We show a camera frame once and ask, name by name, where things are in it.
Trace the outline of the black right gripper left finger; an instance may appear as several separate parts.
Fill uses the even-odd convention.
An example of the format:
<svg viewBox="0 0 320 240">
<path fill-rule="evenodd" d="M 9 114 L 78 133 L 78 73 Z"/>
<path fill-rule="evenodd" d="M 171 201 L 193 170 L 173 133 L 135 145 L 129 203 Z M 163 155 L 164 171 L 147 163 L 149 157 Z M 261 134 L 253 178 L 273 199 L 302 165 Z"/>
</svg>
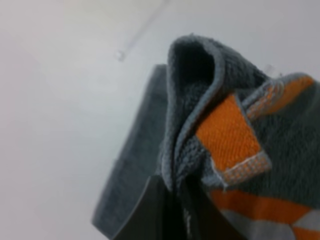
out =
<svg viewBox="0 0 320 240">
<path fill-rule="evenodd" d="M 185 224 L 179 201 L 159 175 L 148 178 L 134 210 L 114 240 L 184 240 Z"/>
</svg>

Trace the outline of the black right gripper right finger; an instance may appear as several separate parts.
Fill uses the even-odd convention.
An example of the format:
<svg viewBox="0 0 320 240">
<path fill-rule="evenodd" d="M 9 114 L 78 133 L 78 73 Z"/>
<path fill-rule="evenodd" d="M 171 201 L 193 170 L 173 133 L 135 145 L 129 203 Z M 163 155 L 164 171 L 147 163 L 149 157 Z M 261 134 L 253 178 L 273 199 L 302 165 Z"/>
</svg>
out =
<svg viewBox="0 0 320 240">
<path fill-rule="evenodd" d="M 187 230 L 192 240 L 239 240 L 240 233 L 211 202 L 198 180 L 181 185 L 181 201 L 188 213 Z"/>
</svg>

